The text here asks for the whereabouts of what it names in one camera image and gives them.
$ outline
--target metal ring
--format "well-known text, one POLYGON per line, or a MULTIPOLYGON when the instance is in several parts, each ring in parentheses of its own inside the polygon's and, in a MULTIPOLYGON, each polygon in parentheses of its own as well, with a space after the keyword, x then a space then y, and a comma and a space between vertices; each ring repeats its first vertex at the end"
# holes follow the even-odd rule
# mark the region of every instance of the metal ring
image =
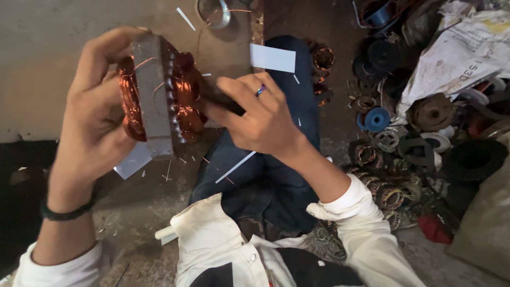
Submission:
POLYGON ((262 92, 266 89, 266 85, 262 84, 262 86, 260 86, 260 89, 257 91, 257 93, 255 94, 255 97, 258 97, 260 94, 262 94, 262 92))

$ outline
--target right hand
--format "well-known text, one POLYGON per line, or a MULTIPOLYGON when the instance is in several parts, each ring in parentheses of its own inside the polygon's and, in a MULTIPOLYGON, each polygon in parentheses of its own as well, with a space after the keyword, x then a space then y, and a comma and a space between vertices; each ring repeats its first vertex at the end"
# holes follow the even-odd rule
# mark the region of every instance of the right hand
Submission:
POLYGON ((228 128, 234 144, 242 149, 270 154, 280 161, 292 157, 307 138, 292 122, 285 94, 268 73, 236 80, 220 77, 216 85, 246 110, 238 116, 213 103, 206 115, 228 128), (264 91, 256 97, 264 84, 264 91))

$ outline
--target left hand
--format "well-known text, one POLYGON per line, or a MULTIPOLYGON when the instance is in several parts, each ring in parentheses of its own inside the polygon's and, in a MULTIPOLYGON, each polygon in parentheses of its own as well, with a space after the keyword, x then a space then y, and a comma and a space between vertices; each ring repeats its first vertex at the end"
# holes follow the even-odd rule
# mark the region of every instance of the left hand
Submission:
POLYGON ((87 203, 93 182, 135 146, 123 127, 109 119, 112 107, 121 104, 121 96, 118 76, 105 76, 110 64, 131 54, 133 39, 148 32, 120 27, 85 44, 67 95, 60 144, 49 179, 50 195, 58 194, 48 198, 53 211, 72 211, 87 203), (77 198, 76 202, 63 207, 61 203, 70 198, 77 198))

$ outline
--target knee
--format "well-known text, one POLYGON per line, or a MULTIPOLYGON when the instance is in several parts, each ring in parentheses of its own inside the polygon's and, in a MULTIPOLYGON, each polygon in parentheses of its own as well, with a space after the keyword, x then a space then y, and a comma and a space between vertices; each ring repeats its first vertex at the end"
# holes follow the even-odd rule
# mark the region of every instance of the knee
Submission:
POLYGON ((303 40, 290 35, 271 38, 266 41, 266 46, 296 52, 309 52, 303 40))

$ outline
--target white shirt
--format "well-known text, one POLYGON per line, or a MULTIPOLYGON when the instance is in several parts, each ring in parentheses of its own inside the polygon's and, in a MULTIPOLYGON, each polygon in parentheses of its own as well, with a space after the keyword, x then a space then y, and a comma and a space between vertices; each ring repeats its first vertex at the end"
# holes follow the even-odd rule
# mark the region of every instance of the white shirt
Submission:
MULTIPOLYGON (((338 237, 352 266, 367 286, 425 286, 405 260, 389 223, 372 194, 355 176, 347 192, 331 203, 312 203, 307 212, 335 221, 338 237)), ((234 286, 296 286, 277 247, 305 248, 306 235, 269 242, 257 236, 246 241, 237 224, 221 208, 221 194, 198 201, 170 221, 179 236, 177 281, 189 286, 208 268, 232 262, 234 286)), ((31 260, 35 244, 21 256, 13 287, 98 286, 113 263, 113 248, 97 245, 70 262, 39 266, 31 260)))

